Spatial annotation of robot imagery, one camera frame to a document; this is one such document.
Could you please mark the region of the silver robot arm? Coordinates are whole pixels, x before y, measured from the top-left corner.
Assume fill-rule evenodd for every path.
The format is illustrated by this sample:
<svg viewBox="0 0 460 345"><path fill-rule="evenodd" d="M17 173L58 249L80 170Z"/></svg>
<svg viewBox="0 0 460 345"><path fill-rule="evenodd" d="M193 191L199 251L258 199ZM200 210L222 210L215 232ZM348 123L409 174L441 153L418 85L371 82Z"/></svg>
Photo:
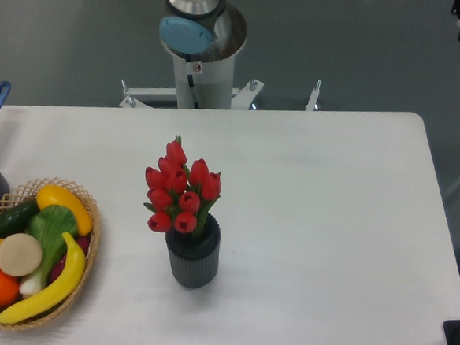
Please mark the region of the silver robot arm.
<svg viewBox="0 0 460 345"><path fill-rule="evenodd" d="M439 0L166 0L163 39L189 54L250 38L261 66L361 72L441 55L460 42ZM460 0L451 5L460 22Z"/></svg>

